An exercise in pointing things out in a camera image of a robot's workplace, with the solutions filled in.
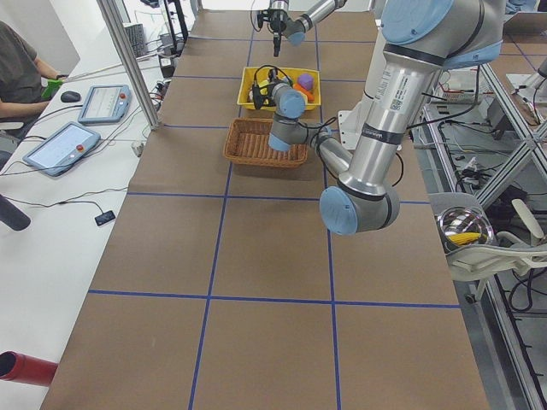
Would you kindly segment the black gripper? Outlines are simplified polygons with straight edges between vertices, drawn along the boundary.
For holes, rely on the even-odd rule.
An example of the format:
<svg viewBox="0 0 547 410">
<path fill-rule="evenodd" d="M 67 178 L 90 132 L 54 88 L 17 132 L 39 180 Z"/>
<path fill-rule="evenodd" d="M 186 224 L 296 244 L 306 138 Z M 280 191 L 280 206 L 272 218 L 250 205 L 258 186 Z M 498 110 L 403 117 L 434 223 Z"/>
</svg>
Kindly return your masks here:
<svg viewBox="0 0 547 410">
<path fill-rule="evenodd" d="M 286 29 L 287 13 L 284 9 L 270 9 L 270 28 L 273 35 L 273 57 L 278 57 L 281 49 L 282 34 Z"/>
<path fill-rule="evenodd" d="M 276 94 L 281 90 L 281 88 L 285 85 L 285 82 L 280 79 L 272 80 L 274 82 L 274 86 L 271 89 L 271 95 L 268 97 L 269 101 L 273 101 L 275 99 Z"/>
</svg>

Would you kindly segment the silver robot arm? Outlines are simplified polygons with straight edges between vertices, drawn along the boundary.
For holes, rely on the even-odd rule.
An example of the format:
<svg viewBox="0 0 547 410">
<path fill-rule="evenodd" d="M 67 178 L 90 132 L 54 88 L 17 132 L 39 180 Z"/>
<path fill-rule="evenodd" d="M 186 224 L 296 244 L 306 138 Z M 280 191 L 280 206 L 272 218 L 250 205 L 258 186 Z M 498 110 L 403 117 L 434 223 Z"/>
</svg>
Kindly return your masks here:
<svg viewBox="0 0 547 410">
<path fill-rule="evenodd" d="M 330 231 L 353 235 L 395 221 L 399 198 L 386 176 L 422 94 L 442 69 L 495 60 L 504 14 L 503 1 L 387 2 L 377 41 L 385 63 L 354 152 L 327 126 L 300 122 L 304 100 L 299 92 L 285 82 L 271 89 L 276 111 L 269 146 L 287 151 L 309 144 L 337 180 L 320 198 L 321 218 Z"/>
<path fill-rule="evenodd" d="M 268 8 L 262 12 L 262 20 L 269 24 L 273 32 L 273 56 L 279 56 L 282 38 L 294 46 L 299 45 L 305 39 L 306 32 L 345 4 L 346 0 L 318 1 L 308 11 L 292 19 L 288 14 L 289 1 L 270 1 Z"/>
</svg>

